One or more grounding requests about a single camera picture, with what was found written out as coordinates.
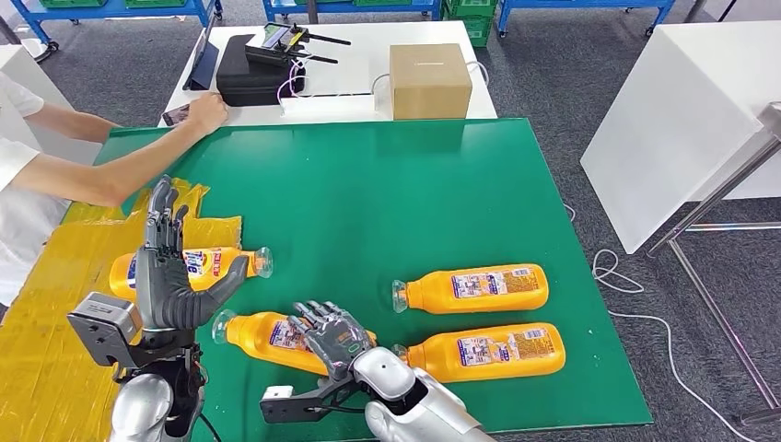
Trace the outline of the person's hand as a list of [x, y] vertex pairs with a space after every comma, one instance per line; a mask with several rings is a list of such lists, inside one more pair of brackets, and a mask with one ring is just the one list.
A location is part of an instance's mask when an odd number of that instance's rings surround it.
[[204, 93], [189, 104], [183, 125], [200, 136], [207, 136], [221, 127], [228, 118], [227, 105], [217, 92]]

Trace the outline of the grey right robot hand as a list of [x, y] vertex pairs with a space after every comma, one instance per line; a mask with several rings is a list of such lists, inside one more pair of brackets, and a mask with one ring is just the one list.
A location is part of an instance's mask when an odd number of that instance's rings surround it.
[[333, 381], [349, 377], [354, 361], [377, 346], [376, 338], [349, 311], [331, 301], [295, 302], [293, 308], [297, 313], [288, 316], [288, 322], [303, 335]]

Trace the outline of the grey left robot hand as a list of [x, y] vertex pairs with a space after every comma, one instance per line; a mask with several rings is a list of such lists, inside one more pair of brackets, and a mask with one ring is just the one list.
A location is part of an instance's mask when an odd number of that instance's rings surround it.
[[149, 198], [144, 241], [136, 253], [136, 305], [146, 331], [195, 330], [205, 325], [247, 277], [249, 258], [238, 256], [210, 288], [192, 288], [183, 259], [183, 218], [179, 193], [164, 174]]

